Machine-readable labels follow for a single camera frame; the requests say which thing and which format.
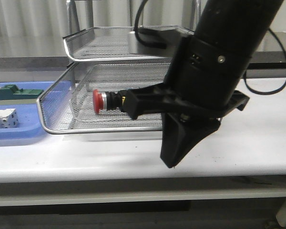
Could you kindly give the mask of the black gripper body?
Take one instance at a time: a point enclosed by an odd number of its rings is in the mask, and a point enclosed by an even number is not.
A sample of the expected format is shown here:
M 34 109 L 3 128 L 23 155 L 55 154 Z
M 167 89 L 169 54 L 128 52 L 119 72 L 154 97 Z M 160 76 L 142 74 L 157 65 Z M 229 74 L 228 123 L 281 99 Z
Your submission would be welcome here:
M 164 78 L 165 112 L 223 117 L 242 111 L 249 97 L 235 88 L 247 69 L 252 48 L 245 44 L 210 44 L 183 37 Z

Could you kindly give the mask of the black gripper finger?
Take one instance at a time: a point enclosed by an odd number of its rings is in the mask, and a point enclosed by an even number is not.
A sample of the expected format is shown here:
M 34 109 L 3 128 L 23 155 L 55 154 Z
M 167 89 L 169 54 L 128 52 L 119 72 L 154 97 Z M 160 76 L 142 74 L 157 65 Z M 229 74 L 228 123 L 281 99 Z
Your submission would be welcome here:
M 123 101 L 123 111 L 133 120 L 144 114 L 180 113 L 188 107 L 177 94 L 164 83 L 139 89 L 128 89 Z
M 162 114 L 161 160 L 168 168 L 176 166 L 200 141 L 216 132 L 220 124 L 216 118 L 182 121 L 176 114 Z

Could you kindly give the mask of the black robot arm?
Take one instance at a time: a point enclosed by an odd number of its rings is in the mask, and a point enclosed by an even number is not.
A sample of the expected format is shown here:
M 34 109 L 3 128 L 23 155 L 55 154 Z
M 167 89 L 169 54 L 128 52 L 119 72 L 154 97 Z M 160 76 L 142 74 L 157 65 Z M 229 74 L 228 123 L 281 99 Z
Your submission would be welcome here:
M 274 17 L 280 0 L 209 0 L 193 35 L 181 39 L 162 83 L 126 92 L 123 110 L 136 119 L 162 115 L 160 157 L 176 166 L 220 119 L 243 110 L 236 90 Z

